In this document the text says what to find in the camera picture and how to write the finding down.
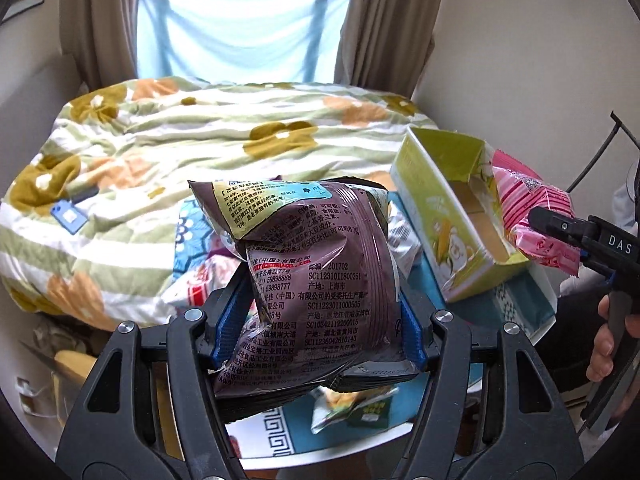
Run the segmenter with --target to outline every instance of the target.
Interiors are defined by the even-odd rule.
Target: blue tag
[[[88,219],[67,200],[59,200],[51,208],[51,215],[63,228],[71,234],[76,234],[87,223]]]

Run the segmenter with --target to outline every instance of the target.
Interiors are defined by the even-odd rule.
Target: bed
[[[409,125],[435,128],[403,97],[336,85],[169,77],[82,95],[2,200],[2,281],[30,312],[104,330],[167,322],[185,241],[210,234],[188,180],[365,177],[388,171]],[[88,221],[71,234],[50,210],[83,196]]]

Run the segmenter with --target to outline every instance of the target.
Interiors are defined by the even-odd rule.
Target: open box
[[[529,263],[505,238],[484,140],[410,128],[391,177],[447,302],[504,282]]]

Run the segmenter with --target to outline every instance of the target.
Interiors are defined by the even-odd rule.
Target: pink striped snack bag
[[[577,276],[580,249],[534,231],[527,220],[536,206],[573,218],[569,195],[545,184],[533,170],[500,150],[496,150],[492,166],[508,240],[530,260]]]

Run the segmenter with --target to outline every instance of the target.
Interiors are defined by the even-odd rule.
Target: light blue fabric
[[[349,0],[140,0],[139,77],[332,82]]]

